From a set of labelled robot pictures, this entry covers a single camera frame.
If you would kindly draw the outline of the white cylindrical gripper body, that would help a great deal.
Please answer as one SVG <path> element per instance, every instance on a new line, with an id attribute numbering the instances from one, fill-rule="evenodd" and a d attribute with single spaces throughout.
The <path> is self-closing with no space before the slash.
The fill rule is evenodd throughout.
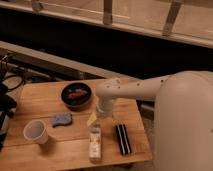
<path id="1" fill-rule="evenodd" d="M 99 117 L 106 118 L 113 114 L 115 101 L 113 99 L 99 98 L 96 106 L 96 113 Z"/>

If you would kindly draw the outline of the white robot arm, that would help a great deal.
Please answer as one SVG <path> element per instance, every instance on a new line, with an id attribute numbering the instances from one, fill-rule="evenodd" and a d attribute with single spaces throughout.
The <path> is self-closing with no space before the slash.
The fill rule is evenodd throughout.
<path id="1" fill-rule="evenodd" d="M 182 71 L 96 87 L 95 112 L 87 124 L 112 114 L 117 98 L 153 101 L 155 171 L 213 171 L 213 72 Z"/>

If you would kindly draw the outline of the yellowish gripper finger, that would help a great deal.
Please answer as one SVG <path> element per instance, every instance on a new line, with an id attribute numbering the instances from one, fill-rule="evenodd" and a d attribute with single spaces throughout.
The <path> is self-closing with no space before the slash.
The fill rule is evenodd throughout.
<path id="1" fill-rule="evenodd" d="M 95 112 L 92 112 L 89 119 L 87 120 L 87 126 L 90 127 L 97 121 L 97 115 Z"/>

